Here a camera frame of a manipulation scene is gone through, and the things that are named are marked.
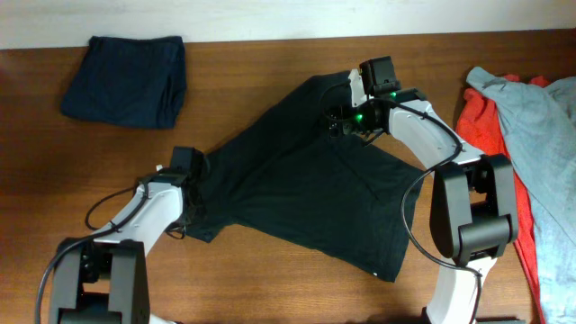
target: folded navy shirt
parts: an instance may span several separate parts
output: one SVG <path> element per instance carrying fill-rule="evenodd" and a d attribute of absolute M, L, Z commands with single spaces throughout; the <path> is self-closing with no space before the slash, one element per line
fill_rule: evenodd
<path fill-rule="evenodd" d="M 181 37 L 93 37 L 61 111 L 91 122 L 171 129 L 184 103 L 185 71 Z"/>
<path fill-rule="evenodd" d="M 225 226 L 249 226 L 393 282 L 408 247 L 401 198 L 422 171 L 357 136 L 329 137 L 321 109 L 350 104 L 350 88 L 330 91 L 322 106 L 320 96 L 347 76 L 311 78 L 208 154 L 198 187 L 206 213 L 186 234 L 210 242 Z M 420 187 L 406 201 L 410 226 Z"/>

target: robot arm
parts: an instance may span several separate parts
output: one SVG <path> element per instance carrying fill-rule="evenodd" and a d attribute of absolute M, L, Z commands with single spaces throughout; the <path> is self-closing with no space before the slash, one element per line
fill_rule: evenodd
<path fill-rule="evenodd" d="M 352 70 L 349 86 L 351 104 L 324 111 L 331 121 L 329 133 L 389 133 L 426 168 L 433 167 L 430 229 L 436 247 L 445 262 L 468 266 L 484 278 L 518 235 L 509 161 L 503 156 L 488 157 L 455 135 L 420 91 L 401 90 L 389 57 L 366 61 L 360 70 Z M 455 139 L 461 151 L 450 163 L 439 166 L 455 153 Z M 128 205 L 95 233 L 121 223 L 146 199 L 121 229 L 62 257 L 54 274 L 49 323 L 174 323 L 150 314 L 145 256 L 167 228 L 183 227 L 199 212 L 201 198 L 190 192 L 202 169 L 202 153 L 175 148 L 170 167 L 145 178 Z M 470 204 L 471 190 L 485 193 L 486 200 Z M 101 277 L 110 277 L 110 293 L 84 291 L 83 283 Z M 473 274 L 442 267 L 434 297 L 424 312 L 427 322 L 466 321 L 481 288 Z"/>
<path fill-rule="evenodd" d="M 518 236 L 512 167 L 502 155 L 486 156 L 455 134 L 417 89 L 401 90 L 392 59 L 376 58 L 352 70 L 351 105 L 330 109 L 333 135 L 391 134 L 426 169 L 434 171 L 430 229 L 442 261 L 472 272 L 441 266 L 427 322 L 458 323 L 473 316 L 483 280 L 504 247 Z M 460 149 L 450 163 L 439 165 Z M 470 203 L 470 191 L 486 194 Z"/>

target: clothing pile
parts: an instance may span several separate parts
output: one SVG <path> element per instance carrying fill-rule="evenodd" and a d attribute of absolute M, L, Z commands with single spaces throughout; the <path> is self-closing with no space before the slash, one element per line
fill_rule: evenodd
<path fill-rule="evenodd" d="M 456 132 L 515 171 L 518 255 L 541 321 L 576 322 L 576 77 L 529 84 L 480 67 Z"/>

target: wooden table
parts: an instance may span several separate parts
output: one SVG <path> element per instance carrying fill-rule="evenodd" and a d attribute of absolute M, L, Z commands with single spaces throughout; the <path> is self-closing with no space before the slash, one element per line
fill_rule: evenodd
<path fill-rule="evenodd" d="M 450 125 L 464 105 L 464 79 L 473 66 L 524 78 L 576 75 L 573 31 L 186 44 L 188 94 L 176 128 L 129 130 L 59 113 L 85 51 L 0 51 L 4 323 L 32 321 L 44 267 L 64 237 L 88 233 L 83 218 L 94 202 L 156 164 L 167 164 L 174 145 L 208 152 L 226 143 L 312 75 L 392 55 L 402 84 L 426 93 Z M 419 166 L 396 140 L 386 137 L 377 145 Z M 434 249 L 428 231 L 430 195 L 428 179 L 414 232 Z M 104 224 L 128 199 L 103 205 L 94 222 Z M 397 282 L 384 283 L 318 251 L 241 226 L 226 228 L 210 244 L 163 236 L 147 262 L 154 313 L 185 323 L 358 323 L 418 315 L 434 291 L 438 271 L 410 246 Z M 490 272 L 479 316 L 535 318 L 511 246 Z"/>

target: black cable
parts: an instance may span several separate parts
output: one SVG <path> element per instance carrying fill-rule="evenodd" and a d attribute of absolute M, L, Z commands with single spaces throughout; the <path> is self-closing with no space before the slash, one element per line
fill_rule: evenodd
<path fill-rule="evenodd" d="M 414 188 L 414 186 L 422 181 L 422 179 L 424 179 L 427 175 L 429 175 L 430 173 L 432 173 L 437 167 L 440 167 L 446 163 L 451 162 L 452 160 L 454 160 L 462 151 L 463 145 L 460 142 L 460 140 L 458 139 L 458 137 L 454 134 L 454 132 L 448 128 L 448 126 L 444 125 L 441 121 L 430 117 L 426 112 L 421 112 L 415 109 L 412 109 L 410 107 L 407 107 L 401 103 L 396 103 L 392 100 L 386 100 L 386 99 L 381 99 L 381 98 L 373 98 L 373 99 L 369 99 L 367 100 L 365 103 L 362 104 L 369 104 L 370 102 L 373 101 L 377 101 L 377 102 L 383 102 L 385 104 L 390 104 L 394 107 L 400 108 L 402 110 L 405 110 L 407 112 L 410 113 L 414 113 L 420 117 L 422 117 L 422 119 L 426 119 L 429 120 L 431 122 L 433 122 L 435 125 L 437 125 L 438 127 L 440 127 L 443 131 L 446 132 L 446 134 L 448 136 L 450 136 L 452 138 L 452 140 L 454 141 L 455 144 L 455 149 L 454 149 L 454 153 L 450 156 L 445 158 L 444 160 L 436 163 L 435 165 L 431 166 L 429 169 L 427 169 L 422 175 L 420 175 L 419 177 L 417 177 L 406 189 L 406 191 L 404 192 L 404 194 L 402 195 L 402 200 L 400 203 L 400 213 L 402 216 L 402 222 L 404 224 L 404 229 L 406 230 L 406 233 L 408 234 L 408 238 L 410 239 L 410 241 L 412 242 L 412 244 L 414 244 L 414 247 L 416 247 L 416 249 L 424 255 L 424 257 L 427 257 L 428 259 L 430 259 L 431 261 L 437 263 L 440 266 L 445 266 L 449 269 L 453 269 L 453 270 L 462 270 L 462 271 L 467 271 L 472 273 L 475 278 L 476 278 L 476 288 L 477 288 L 477 293 L 476 293 L 476 299 L 474 302 L 474 308 L 472 311 L 472 316 L 470 318 L 470 323 L 472 324 L 474 322 L 474 319 L 476 318 L 476 313 L 478 311 L 478 306 L 480 305 L 480 295 L 482 294 L 482 274 L 480 272 L 478 272 L 475 269 L 472 269 L 470 267 L 467 266 L 459 266 L 459 265 L 452 265 L 449 264 L 445 261 L 442 261 L 440 259 L 438 259 L 435 256 L 432 256 L 428 251 L 426 251 L 420 244 L 419 242 L 416 240 L 416 238 L 414 237 L 414 234 L 412 234 L 412 230 L 410 229 L 410 227 L 408 226 L 408 223 L 406 222 L 406 213 L 405 213 L 405 205 L 406 205 L 406 199 L 408 198 L 408 195 L 410 194 L 410 192 L 412 191 L 412 189 Z"/>
<path fill-rule="evenodd" d="M 102 203 L 104 203 L 105 201 L 114 198 L 115 196 L 121 195 L 121 194 L 126 194 L 127 192 L 133 191 L 136 188 L 134 186 L 130 187 L 130 188 L 126 188 L 126 189 L 122 189 L 118 192 L 109 194 L 107 196 L 105 196 L 104 198 L 102 198 L 99 202 L 95 203 L 90 210 L 86 213 L 86 217 L 84 218 L 84 224 L 90 229 L 90 230 L 99 230 L 99 228 L 94 227 L 90 224 L 90 215 L 92 215 L 92 212 L 98 208 L 98 206 L 100 206 Z"/>
<path fill-rule="evenodd" d="M 179 226 L 177 228 L 171 229 L 171 230 L 166 230 L 165 231 L 166 235 L 168 235 L 170 238 L 172 239 L 184 239 L 186 237 L 186 226 Z M 172 233 L 179 233 L 180 236 L 176 236 Z"/>
<path fill-rule="evenodd" d="M 91 234 L 91 235 L 85 236 L 83 238 L 79 238 L 76 242 L 62 248 L 50 260 L 50 262 L 48 263 L 48 266 L 46 267 L 46 270 L 44 271 L 44 275 L 42 276 L 42 279 L 40 280 L 40 287 L 38 288 L 38 294 L 36 296 L 36 307 L 34 309 L 34 322 L 36 324 L 41 324 L 42 296 L 44 295 L 44 289 L 46 288 L 46 282 L 48 281 L 48 277 L 50 276 L 50 273 L 52 272 L 52 270 L 54 269 L 56 264 L 60 261 L 60 259 L 63 256 L 65 256 L 68 252 L 72 251 L 73 249 L 78 248 L 78 247 L 84 245 L 85 243 L 92 241 L 94 239 L 99 239 L 101 237 L 105 237 L 107 235 L 110 235 L 110 234 L 114 233 L 115 231 L 119 230 L 120 228 L 122 228 L 124 225 L 126 225 L 140 211 L 140 209 L 142 208 L 142 206 L 144 206 L 144 204 L 146 203 L 146 200 L 148 199 L 148 195 L 149 195 L 148 183 L 139 182 L 139 184 L 144 186 L 144 194 L 142 195 L 142 198 L 140 199 L 138 205 L 121 222 L 119 222 L 118 224 L 112 225 L 107 230 L 101 231 L 99 233 Z"/>
<path fill-rule="evenodd" d="M 328 116 L 328 114 L 326 113 L 326 107 L 322 107 L 322 105 L 321 105 L 322 101 L 324 100 L 324 97 L 326 96 L 327 93 L 336 89 L 337 87 L 348 86 L 349 84 L 350 84 L 350 79 L 348 79 L 345 82 L 330 86 L 328 89 L 324 90 L 324 92 L 320 95 L 320 99 L 318 101 L 319 107 L 322 110 L 322 116 L 324 116 L 324 118 L 326 118 L 329 122 L 351 122 L 355 119 L 355 116 L 352 116 L 352 117 L 346 118 L 346 119 L 332 118 L 332 117 Z"/>
<path fill-rule="evenodd" d="M 384 133 L 385 131 L 382 130 L 378 132 L 376 135 L 374 135 L 371 139 L 368 139 L 368 137 L 366 136 L 364 138 L 364 143 L 362 143 L 362 146 L 367 147 L 368 145 L 372 144 L 375 140 L 378 140 Z"/>

